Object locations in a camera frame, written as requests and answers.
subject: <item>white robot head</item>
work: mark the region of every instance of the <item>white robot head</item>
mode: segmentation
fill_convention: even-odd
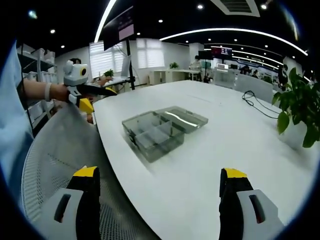
[[[88,81],[88,65],[74,64],[68,60],[63,67],[64,77],[63,82],[66,86],[77,86]]]

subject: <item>black cable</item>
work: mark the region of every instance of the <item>black cable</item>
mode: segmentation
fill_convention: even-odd
[[[255,107],[254,102],[251,101],[251,100],[248,100],[248,99],[250,99],[250,98],[252,98],[252,97],[255,98],[255,100],[256,100],[258,103],[260,103],[261,106],[263,106],[265,109],[268,109],[269,111],[274,112],[274,113],[276,113],[276,114],[280,114],[279,112],[274,111],[274,110],[272,110],[272,109],[264,106],[264,105],[257,99],[257,97],[256,97],[256,95],[255,95],[255,93],[254,93],[253,91],[251,91],[251,90],[246,91],[246,92],[242,95],[242,99],[245,100],[245,102],[246,102],[247,104],[249,104],[251,107],[255,108],[255,109],[258,110],[260,113],[262,113],[263,115],[267,116],[268,118],[278,119],[277,117],[273,117],[273,116],[269,116],[269,115],[265,114],[263,111],[261,111],[260,109],[258,109],[257,107]]]
[[[21,56],[23,56],[23,54],[24,54],[23,49],[24,49],[24,43],[22,43],[22,45],[21,45]],[[24,74],[23,74],[23,67],[22,66],[21,66],[21,81],[22,81],[22,92],[23,92],[23,96],[24,96],[23,101],[22,101],[22,105],[24,105],[24,108],[26,110],[26,114],[28,115],[29,123],[31,126],[31,131],[32,131],[32,135],[33,135],[34,134],[34,127],[32,126],[28,102],[27,102],[27,93],[26,93],[26,89],[25,89],[25,81],[24,81]]]

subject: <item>air vent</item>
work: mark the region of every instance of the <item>air vent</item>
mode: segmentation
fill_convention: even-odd
[[[255,0],[211,0],[226,15],[260,17]]]

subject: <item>white table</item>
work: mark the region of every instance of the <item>white table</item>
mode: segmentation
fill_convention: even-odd
[[[186,69],[154,70],[150,72],[150,85],[157,85],[160,83],[172,83],[176,81],[185,80],[185,74],[191,74],[191,80],[193,80],[194,75],[199,74],[200,72],[201,71]]]
[[[178,81],[94,103],[97,127],[116,177],[162,240],[219,238],[222,168],[246,173],[252,187],[278,207],[285,225],[310,191],[319,145],[292,150],[278,139],[276,120],[250,107],[242,95],[216,85]],[[140,160],[125,140],[122,121],[174,105],[208,118],[208,124],[186,135],[182,146],[154,163]],[[258,103],[255,106],[266,111]]]

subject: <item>person's arm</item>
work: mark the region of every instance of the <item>person's arm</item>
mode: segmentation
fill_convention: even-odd
[[[25,96],[27,99],[44,100],[46,91],[46,82],[23,80]],[[68,89],[63,84],[51,84],[49,91],[50,99],[66,102],[68,100]]]

